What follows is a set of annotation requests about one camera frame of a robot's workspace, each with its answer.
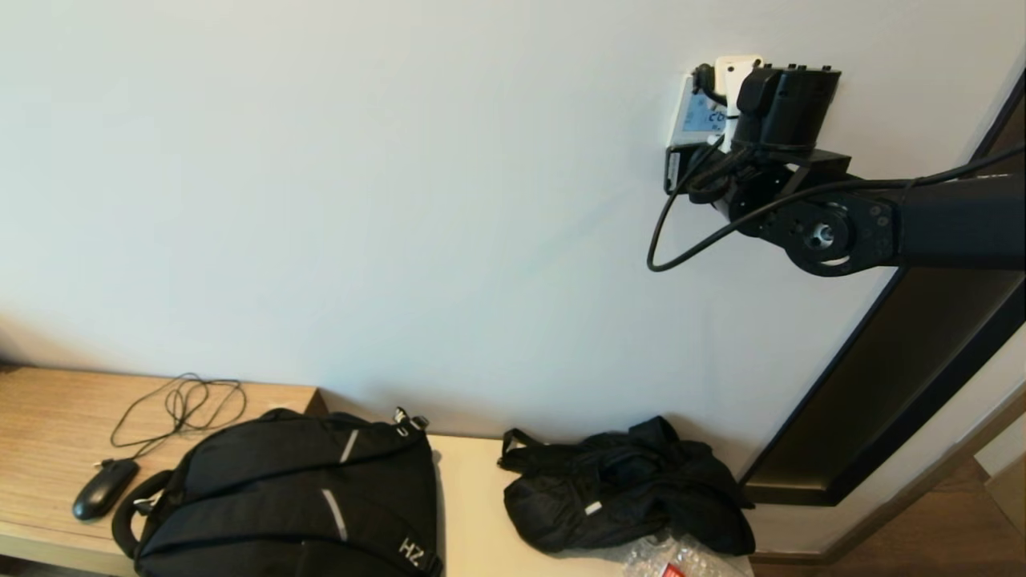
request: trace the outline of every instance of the black mouse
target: black mouse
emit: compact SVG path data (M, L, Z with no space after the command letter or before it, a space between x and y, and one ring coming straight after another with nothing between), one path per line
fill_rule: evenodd
M89 521L107 514L139 472L139 463L131 459L107 459L101 463L96 476L82 488L71 512L79 521Z

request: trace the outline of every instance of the wooden desk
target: wooden desk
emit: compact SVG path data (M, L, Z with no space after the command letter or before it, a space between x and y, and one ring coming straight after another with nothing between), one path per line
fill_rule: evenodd
M111 430L133 400L166 382L0 367L0 554L134 577L131 562L111 537L111 515L81 523L72 516L71 505L95 474L93 463L135 452L112 448ZM244 387L248 405L243 419L277 407L300 413L323 410L316 387L256 383ZM238 395L230 402L236 401ZM228 405L225 411L231 414L231 408ZM154 399L136 409L119 438L147 438L167 432L170 426L162 398ZM140 459L132 487L175 467L202 436L168 439Z

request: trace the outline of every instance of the plastic bag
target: plastic bag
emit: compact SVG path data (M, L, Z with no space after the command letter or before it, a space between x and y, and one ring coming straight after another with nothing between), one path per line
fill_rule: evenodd
M659 541L646 537L634 542L624 566L624 577L752 577L747 557L713 552L693 537Z

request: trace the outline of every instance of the white wall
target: white wall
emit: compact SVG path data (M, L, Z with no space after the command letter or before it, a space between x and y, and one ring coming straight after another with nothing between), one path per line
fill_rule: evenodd
M741 471L891 271L815 278L735 237L647 272L680 74L831 64L821 146L865 177L930 172L1022 70L1024 10L3 3L0 353L316 384L467 434L667 413ZM665 258L721 224L676 208Z

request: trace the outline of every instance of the black bag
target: black bag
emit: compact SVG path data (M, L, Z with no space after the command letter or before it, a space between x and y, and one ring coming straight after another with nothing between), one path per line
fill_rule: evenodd
M525 447L511 449L514 440ZM579 445L542 445L513 429L499 465L522 475L506 488L506 511L541 551L611 547L663 530L721 553L755 550L741 511L754 505L731 470L662 417Z
M427 420L396 421L277 409L226 428L128 495L114 539L144 577L438 577Z

